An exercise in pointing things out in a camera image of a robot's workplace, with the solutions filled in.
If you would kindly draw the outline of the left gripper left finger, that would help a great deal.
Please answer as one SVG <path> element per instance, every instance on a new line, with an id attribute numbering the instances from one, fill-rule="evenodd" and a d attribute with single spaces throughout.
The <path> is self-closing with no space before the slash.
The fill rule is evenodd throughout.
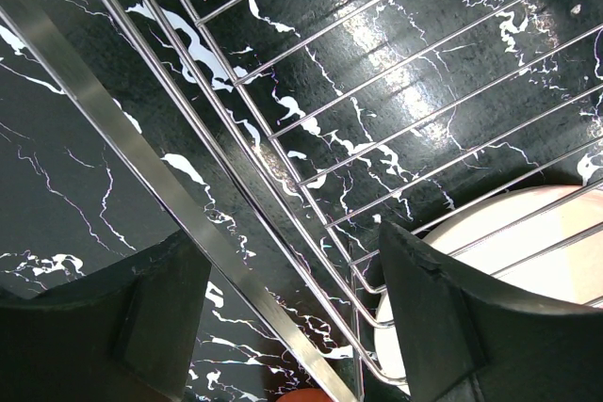
<path id="1" fill-rule="evenodd" d="M 186 400 L 210 271 L 177 232 L 33 298 L 2 289 L 2 400 Z"/>

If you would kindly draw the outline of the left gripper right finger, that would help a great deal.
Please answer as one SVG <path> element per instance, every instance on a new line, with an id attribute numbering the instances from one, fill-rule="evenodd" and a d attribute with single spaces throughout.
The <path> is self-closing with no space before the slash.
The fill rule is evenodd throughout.
<path id="1" fill-rule="evenodd" d="M 395 223 L 379 250 L 414 401 L 601 400 L 601 310 L 497 280 Z"/>

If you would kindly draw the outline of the metal wire dish rack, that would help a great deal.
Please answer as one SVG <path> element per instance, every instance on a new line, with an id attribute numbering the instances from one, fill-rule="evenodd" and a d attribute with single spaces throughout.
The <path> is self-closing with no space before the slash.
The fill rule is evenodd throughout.
<path id="1" fill-rule="evenodd" d="M 602 0 L 33 0 L 229 250 L 364 401 L 404 401 L 374 343 L 378 230 L 423 236 L 558 185 L 460 258 L 559 287 L 602 194 Z"/>

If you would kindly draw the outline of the pink cream floral plate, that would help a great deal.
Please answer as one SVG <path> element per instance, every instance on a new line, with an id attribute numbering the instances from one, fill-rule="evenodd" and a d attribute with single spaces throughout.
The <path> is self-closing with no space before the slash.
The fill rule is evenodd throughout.
<path id="1" fill-rule="evenodd" d="M 509 192 L 420 239 L 497 280 L 602 312 L 600 189 L 553 185 Z M 374 335 L 379 362 L 389 377 L 404 378 L 402 390 L 411 397 L 387 287 L 377 316 L 393 322 Z"/>

